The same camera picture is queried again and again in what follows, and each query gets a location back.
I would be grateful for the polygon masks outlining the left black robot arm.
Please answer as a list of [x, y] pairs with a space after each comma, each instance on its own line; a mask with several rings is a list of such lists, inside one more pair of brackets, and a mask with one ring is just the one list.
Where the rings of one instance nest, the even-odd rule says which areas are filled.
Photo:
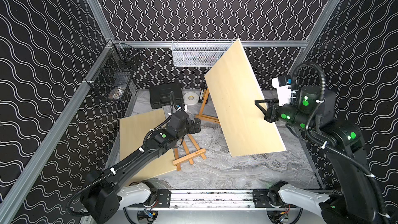
[[176, 103], [173, 91], [170, 92], [170, 107], [168, 118], [148, 131], [136, 151], [113, 167], [87, 175], [83, 188], [66, 203], [69, 215], [91, 216], [98, 224], [106, 223], [120, 208], [122, 197], [118, 193], [127, 181], [150, 162], [176, 148], [177, 142], [186, 135], [200, 132], [200, 119], [190, 119], [184, 105]]

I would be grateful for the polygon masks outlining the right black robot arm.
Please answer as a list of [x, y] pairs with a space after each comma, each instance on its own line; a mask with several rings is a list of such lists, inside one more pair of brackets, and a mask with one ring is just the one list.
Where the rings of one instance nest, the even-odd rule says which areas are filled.
[[281, 121], [299, 139], [319, 146], [331, 162], [342, 195], [316, 194], [294, 188], [286, 181], [275, 183], [267, 193], [271, 206], [294, 205], [320, 216], [327, 224], [393, 224], [397, 213], [386, 208], [376, 176], [370, 171], [360, 128], [334, 116], [336, 94], [326, 88], [326, 75], [316, 63], [304, 63], [319, 76], [319, 85], [297, 86], [299, 68], [278, 77], [275, 99], [256, 100], [269, 122]]

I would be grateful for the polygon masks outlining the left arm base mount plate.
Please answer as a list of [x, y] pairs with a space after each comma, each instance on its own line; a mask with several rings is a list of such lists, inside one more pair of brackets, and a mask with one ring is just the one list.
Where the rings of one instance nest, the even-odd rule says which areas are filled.
[[150, 207], [170, 207], [171, 191], [167, 189], [159, 189], [151, 192], [145, 205]]

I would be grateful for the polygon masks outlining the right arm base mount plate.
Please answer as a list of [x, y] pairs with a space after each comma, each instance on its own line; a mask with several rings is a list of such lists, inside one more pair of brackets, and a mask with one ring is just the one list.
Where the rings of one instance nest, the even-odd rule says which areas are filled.
[[279, 194], [274, 190], [254, 190], [252, 200], [255, 208], [277, 208], [281, 206]]

